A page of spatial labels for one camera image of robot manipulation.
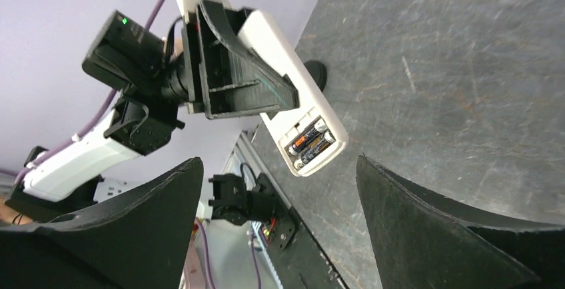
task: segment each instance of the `white wall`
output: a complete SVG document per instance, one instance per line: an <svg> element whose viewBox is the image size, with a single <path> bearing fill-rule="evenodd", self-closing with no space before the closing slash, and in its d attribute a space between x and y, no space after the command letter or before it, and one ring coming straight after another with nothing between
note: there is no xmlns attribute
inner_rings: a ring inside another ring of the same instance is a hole
<svg viewBox="0 0 565 289"><path fill-rule="evenodd" d="M71 136L95 113L109 88L81 70L81 62L107 15L119 9L140 23L156 0L0 0L0 167L21 168L35 145L47 148ZM231 0L270 11L296 44L317 0ZM152 31L164 35L178 16L167 0ZM206 176L223 169L242 129L254 119L208 121L181 112L187 126L147 158L110 170L116 178L148 180L192 156Z"/></svg>

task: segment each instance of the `scratched table surface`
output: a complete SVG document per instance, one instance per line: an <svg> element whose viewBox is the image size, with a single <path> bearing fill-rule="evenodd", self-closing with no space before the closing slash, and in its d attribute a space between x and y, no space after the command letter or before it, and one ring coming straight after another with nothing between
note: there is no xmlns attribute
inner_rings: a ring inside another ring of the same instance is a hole
<svg viewBox="0 0 565 289"><path fill-rule="evenodd" d="M350 145L308 178L254 145L351 288L380 288L364 153L508 216L565 224L565 0L319 0L297 52L328 64Z"/></svg>

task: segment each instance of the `purple cable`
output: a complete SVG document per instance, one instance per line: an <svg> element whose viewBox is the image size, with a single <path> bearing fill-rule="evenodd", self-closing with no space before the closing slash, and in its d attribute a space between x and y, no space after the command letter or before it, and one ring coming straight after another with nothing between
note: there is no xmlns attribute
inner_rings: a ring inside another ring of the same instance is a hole
<svg viewBox="0 0 565 289"><path fill-rule="evenodd" d="M204 242L204 265L206 269L206 278L210 289L216 289L214 286L214 280L212 279L212 268L210 267L210 253L208 252L208 239L206 237L206 231L204 230L204 226L200 220L195 219L196 224L198 225L198 229L202 233L202 240Z"/></svg>
<svg viewBox="0 0 565 289"><path fill-rule="evenodd" d="M249 246L249 248L251 248L251 258L253 258L253 266L255 267L255 273L257 274L257 288L261 289L261 274L259 274L259 266L257 266L257 257L255 256L255 248L253 246L253 235L255 234L255 231L253 230L253 228L249 229L249 240L251 240L251 245Z"/></svg>
<svg viewBox="0 0 565 289"><path fill-rule="evenodd" d="M165 0L158 0L157 1L157 4L155 5L153 10L151 11L149 18L147 19L147 22L145 23L145 29L149 29L151 27L151 25L153 24L153 21L155 21L155 17L157 16L157 13L161 10L161 7L163 6L164 2L165 2ZM116 96L116 93L117 93L117 91L115 89L110 91L110 93L108 94L108 97L106 97L106 100L104 101L104 103L102 104L102 106L100 107L100 109L98 110L96 115L81 130L79 130L79 132L77 132L77 135L79 136L80 139L83 138L89 131L91 131L94 128L94 126L96 126L96 124L102 119L102 117L104 116L106 111L108 111L108 108L110 107L112 100ZM72 144L73 144L73 140L67 139L65 142L63 142L60 145L56 146L55 148L52 148L49 151L47 151L45 154L43 154L43 156L39 157L38 159L35 159L32 162L32 164L34 164L35 166L39 166L40 164L43 164L47 159L51 158L52 156L55 156L57 153L61 152L62 150L64 150L68 146L71 146ZM22 169L17 174L14 184L19 184L21 182L21 180L23 179L23 177L25 177L25 175L28 174L30 171L31 171L31 169L29 169L29 168ZM0 172L2 172L2 173L10 172L10 170L0 170Z"/></svg>

